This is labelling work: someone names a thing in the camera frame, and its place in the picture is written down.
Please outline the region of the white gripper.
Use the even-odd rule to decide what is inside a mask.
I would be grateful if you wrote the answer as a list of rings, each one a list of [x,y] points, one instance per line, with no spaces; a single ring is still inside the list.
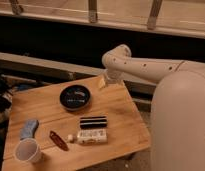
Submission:
[[[102,89],[107,84],[116,84],[121,82],[121,72],[113,69],[107,69],[104,77],[99,80],[98,88]]]

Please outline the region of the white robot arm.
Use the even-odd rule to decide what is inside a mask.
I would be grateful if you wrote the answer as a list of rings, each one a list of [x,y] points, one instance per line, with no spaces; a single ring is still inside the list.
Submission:
[[[122,44],[102,56],[106,87],[128,73],[156,84],[151,104],[152,171],[205,171],[205,63],[134,58]]]

